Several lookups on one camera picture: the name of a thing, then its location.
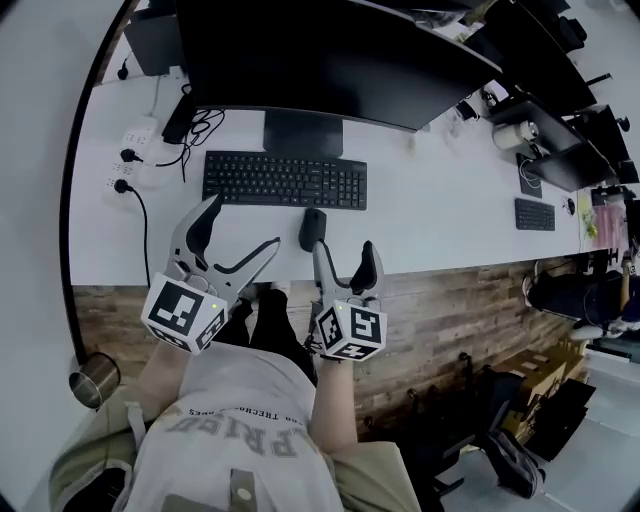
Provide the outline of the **black angled monitor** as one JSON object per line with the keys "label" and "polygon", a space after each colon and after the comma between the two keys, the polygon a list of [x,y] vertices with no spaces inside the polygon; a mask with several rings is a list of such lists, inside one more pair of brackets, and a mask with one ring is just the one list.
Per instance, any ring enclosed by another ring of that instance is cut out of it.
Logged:
{"label": "black angled monitor", "polygon": [[506,100],[490,111],[488,121],[496,126],[531,121],[537,126],[535,144],[547,153],[524,170],[542,181],[568,192],[602,182],[619,183],[614,168],[596,146],[535,99]]}

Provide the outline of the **person's right forearm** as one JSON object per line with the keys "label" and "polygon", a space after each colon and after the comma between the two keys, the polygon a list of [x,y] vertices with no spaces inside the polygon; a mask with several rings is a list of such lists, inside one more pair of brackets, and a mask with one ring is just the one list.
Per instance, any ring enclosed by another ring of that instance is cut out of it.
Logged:
{"label": "person's right forearm", "polygon": [[315,445],[326,454],[358,443],[352,361],[322,362],[309,435]]}

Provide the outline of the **black flat monitor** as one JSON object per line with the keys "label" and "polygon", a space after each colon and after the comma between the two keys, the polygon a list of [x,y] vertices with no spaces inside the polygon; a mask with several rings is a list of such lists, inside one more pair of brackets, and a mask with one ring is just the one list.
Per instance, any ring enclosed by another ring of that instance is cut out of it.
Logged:
{"label": "black flat monitor", "polygon": [[596,98],[562,47],[518,0],[498,0],[485,14],[503,72],[560,115],[590,107]]}
{"label": "black flat monitor", "polygon": [[623,133],[630,130],[630,121],[627,117],[617,117],[609,105],[584,109],[567,122],[588,139],[612,166],[630,160],[623,138]]}
{"label": "black flat monitor", "polygon": [[124,28],[124,35],[145,76],[167,75],[173,67],[186,71],[174,6],[135,11]]}

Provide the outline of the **white power strip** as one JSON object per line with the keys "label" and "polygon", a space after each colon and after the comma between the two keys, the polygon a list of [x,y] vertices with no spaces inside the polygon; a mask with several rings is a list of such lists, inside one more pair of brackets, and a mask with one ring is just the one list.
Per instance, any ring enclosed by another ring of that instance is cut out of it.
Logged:
{"label": "white power strip", "polygon": [[133,211],[139,206],[138,199],[131,191],[118,192],[116,183],[123,180],[126,184],[137,190],[139,194],[154,190],[159,187],[158,179],[160,173],[151,166],[140,162],[124,163],[114,161],[104,178],[104,188],[102,191],[103,202],[113,209],[122,211]]}
{"label": "white power strip", "polygon": [[155,117],[138,116],[133,124],[126,130],[120,150],[131,150],[142,160],[147,156],[158,128],[158,120]]}

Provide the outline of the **yellow packet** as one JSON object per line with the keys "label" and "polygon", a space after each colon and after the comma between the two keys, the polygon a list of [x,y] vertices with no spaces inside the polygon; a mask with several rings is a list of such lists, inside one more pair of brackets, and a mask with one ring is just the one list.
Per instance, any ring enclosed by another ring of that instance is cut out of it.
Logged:
{"label": "yellow packet", "polygon": [[586,236],[590,239],[595,239],[597,237],[595,213],[590,199],[586,195],[578,196],[577,211],[585,229]]}

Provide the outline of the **large black monitor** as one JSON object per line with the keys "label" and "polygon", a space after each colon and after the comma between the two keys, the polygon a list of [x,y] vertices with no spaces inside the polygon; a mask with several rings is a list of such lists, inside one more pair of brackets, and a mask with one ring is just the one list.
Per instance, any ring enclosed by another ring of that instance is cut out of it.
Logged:
{"label": "large black monitor", "polygon": [[262,110],[268,151],[340,156],[342,123],[416,132],[500,68],[355,0],[176,0],[197,107]]}

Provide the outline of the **cardboard box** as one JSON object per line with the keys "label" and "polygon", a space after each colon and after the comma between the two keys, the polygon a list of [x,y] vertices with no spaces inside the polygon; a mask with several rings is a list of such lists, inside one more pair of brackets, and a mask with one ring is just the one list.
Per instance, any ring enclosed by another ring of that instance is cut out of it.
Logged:
{"label": "cardboard box", "polygon": [[534,417],[544,399],[551,398],[568,379],[584,368],[588,341],[561,341],[542,352],[523,350],[494,367],[522,379],[502,427],[520,439],[532,432]]}

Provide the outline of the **person's left forearm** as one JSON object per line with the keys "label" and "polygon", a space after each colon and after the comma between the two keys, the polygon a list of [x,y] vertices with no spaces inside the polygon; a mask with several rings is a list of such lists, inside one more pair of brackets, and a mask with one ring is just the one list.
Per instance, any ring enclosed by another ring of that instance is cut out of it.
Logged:
{"label": "person's left forearm", "polygon": [[188,416],[178,401],[191,359],[190,353],[159,342],[137,379],[129,386],[128,397],[140,408],[146,431],[155,423]]}

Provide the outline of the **white roll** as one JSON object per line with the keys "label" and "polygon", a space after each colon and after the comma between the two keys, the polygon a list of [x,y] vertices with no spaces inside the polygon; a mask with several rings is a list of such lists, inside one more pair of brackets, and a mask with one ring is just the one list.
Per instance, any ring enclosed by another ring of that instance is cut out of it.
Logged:
{"label": "white roll", "polygon": [[492,138],[501,150],[509,150],[533,142],[539,136],[539,128],[532,121],[521,121],[510,125],[498,126]]}

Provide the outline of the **black trousers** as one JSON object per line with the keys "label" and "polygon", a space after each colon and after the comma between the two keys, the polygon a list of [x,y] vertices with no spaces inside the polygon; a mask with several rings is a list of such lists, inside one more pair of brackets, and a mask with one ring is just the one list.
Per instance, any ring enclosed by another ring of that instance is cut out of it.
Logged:
{"label": "black trousers", "polygon": [[313,386],[318,378],[312,356],[298,341],[287,314],[288,297],[280,289],[267,289],[258,298],[258,315],[254,331],[249,334],[246,320],[253,313],[251,301],[239,298],[229,321],[215,335],[214,341],[271,352],[293,362]]}

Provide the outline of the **black mouse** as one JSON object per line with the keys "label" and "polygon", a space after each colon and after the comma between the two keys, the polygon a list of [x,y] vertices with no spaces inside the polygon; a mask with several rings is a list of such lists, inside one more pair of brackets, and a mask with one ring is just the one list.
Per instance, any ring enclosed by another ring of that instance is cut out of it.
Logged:
{"label": "black mouse", "polygon": [[326,223],[327,216],[323,211],[316,208],[304,211],[298,235],[299,246],[303,251],[312,253],[316,242],[325,238]]}

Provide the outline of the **white printed t-shirt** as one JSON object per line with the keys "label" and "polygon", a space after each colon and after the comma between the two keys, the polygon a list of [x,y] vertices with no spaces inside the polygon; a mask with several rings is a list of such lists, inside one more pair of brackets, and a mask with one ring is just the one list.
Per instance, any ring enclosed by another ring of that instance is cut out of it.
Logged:
{"label": "white printed t-shirt", "polygon": [[343,512],[307,432],[314,397],[285,357],[214,344],[149,427],[124,512]]}

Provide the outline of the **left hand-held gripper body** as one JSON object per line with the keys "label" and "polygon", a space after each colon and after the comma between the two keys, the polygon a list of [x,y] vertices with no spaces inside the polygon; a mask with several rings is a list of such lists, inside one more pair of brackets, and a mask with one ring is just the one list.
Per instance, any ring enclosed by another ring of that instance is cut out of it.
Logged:
{"label": "left hand-held gripper body", "polygon": [[154,275],[141,314],[155,338],[192,355],[206,350],[229,322],[239,293],[232,283],[238,266],[203,266],[198,257],[174,249],[166,270]]}

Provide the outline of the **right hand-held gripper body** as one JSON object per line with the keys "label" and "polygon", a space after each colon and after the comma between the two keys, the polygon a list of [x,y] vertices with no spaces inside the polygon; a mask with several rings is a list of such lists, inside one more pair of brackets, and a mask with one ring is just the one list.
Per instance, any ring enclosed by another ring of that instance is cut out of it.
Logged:
{"label": "right hand-held gripper body", "polygon": [[340,286],[316,285],[320,298],[312,303],[310,352],[331,360],[365,361],[386,347],[387,315],[378,284],[356,294]]}

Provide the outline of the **pink packet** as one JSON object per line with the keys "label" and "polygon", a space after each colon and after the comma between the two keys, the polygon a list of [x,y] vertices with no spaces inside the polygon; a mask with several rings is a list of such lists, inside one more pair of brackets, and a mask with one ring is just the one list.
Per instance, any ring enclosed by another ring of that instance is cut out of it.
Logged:
{"label": "pink packet", "polygon": [[627,242],[626,208],[611,204],[593,207],[596,236],[592,246],[596,250],[615,249]]}

